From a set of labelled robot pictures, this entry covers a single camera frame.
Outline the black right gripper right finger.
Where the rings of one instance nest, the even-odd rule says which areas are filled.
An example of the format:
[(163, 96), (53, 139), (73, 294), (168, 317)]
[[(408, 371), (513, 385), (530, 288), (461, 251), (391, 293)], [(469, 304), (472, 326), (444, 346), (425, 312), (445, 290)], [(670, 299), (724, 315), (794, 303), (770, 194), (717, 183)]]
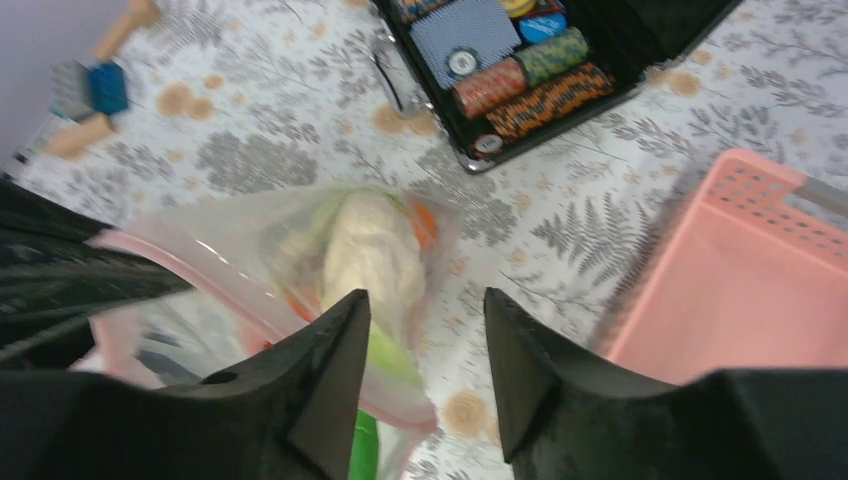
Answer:
[(504, 460), (517, 479), (843, 479), (843, 369), (724, 369), (681, 386), (616, 365), (488, 288)]

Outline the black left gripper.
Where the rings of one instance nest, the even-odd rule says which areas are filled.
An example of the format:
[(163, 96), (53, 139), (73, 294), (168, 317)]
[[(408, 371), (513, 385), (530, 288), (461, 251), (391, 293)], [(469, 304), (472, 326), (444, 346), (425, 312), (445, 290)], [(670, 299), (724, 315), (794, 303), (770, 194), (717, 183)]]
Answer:
[(108, 228), (2, 181), (2, 369), (65, 369), (94, 346), (91, 316), (188, 289), (151, 261), (89, 245)]

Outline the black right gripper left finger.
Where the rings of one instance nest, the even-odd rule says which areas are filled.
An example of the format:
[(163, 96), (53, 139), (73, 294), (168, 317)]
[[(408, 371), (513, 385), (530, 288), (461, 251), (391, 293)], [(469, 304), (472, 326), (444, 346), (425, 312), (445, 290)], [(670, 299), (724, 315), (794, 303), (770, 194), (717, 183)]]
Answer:
[(1, 377), (5, 479), (344, 479), (370, 325), (364, 290), (197, 384)]

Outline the clear pink zip top bag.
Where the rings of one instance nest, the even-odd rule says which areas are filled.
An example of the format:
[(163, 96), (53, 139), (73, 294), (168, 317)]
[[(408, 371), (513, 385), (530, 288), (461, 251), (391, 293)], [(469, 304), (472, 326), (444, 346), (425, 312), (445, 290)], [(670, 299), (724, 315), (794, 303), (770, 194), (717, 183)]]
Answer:
[(161, 211), (92, 245), (165, 268), (188, 290), (93, 316), (104, 373), (146, 388), (186, 383), (307, 327), (354, 289), (371, 305), (359, 408), (363, 457), (402, 476), (437, 427), (416, 349), (461, 232), (460, 207), (374, 185), (267, 191)]

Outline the green toy leaf vegetable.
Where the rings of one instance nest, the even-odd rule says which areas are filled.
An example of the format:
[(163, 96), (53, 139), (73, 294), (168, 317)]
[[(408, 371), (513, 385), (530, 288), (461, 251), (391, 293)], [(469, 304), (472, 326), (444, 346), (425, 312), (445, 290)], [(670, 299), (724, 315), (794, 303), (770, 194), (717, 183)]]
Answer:
[(372, 323), (349, 462), (350, 479), (399, 479), (436, 415), (408, 352)]

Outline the white toy dumpling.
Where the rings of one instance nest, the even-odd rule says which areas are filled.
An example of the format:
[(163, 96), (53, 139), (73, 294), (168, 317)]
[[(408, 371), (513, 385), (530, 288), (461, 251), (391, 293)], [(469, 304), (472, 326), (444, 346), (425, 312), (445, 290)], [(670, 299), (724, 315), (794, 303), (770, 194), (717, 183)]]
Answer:
[(371, 298), (388, 335), (407, 333), (425, 292), (423, 254), (439, 233), (424, 203), (372, 188), (336, 190), (279, 244), (273, 281), (292, 306), (318, 313), (353, 289)]

